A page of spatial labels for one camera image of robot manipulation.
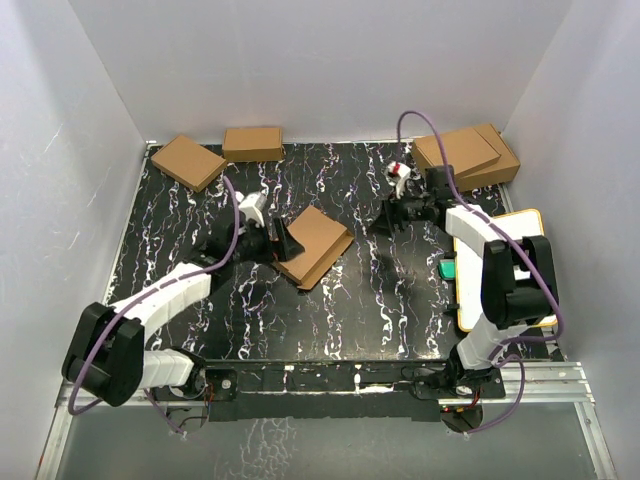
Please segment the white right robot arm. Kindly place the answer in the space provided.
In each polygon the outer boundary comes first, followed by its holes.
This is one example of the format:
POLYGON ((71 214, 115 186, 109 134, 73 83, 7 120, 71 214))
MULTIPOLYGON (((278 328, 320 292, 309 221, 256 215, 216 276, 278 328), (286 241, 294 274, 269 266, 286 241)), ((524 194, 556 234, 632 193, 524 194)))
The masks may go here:
POLYGON ((509 237, 451 184, 451 166, 432 167, 426 173, 427 192, 410 196, 405 190, 411 169, 398 161, 389 163, 386 179, 392 192, 370 229, 391 235, 411 222, 430 222, 482 260, 479 319, 452 348, 443 370, 421 378, 432 389, 466 397, 488 381, 509 344, 558 310, 551 244, 543 235, 509 237))

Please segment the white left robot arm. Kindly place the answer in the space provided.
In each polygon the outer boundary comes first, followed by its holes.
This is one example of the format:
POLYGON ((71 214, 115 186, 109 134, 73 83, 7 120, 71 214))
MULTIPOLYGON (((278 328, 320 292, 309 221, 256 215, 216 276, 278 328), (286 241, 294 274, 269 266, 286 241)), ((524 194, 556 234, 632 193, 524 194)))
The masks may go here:
POLYGON ((186 399, 202 396, 207 376, 200 357, 178 347, 149 350, 146 344, 178 314, 224 285, 238 264, 289 261, 304 253, 282 219, 275 219, 274 229, 270 234, 256 221, 243 220, 205 238, 138 294, 112 305, 87 306, 64 358, 63 378, 112 407, 139 389, 169 387, 186 399))

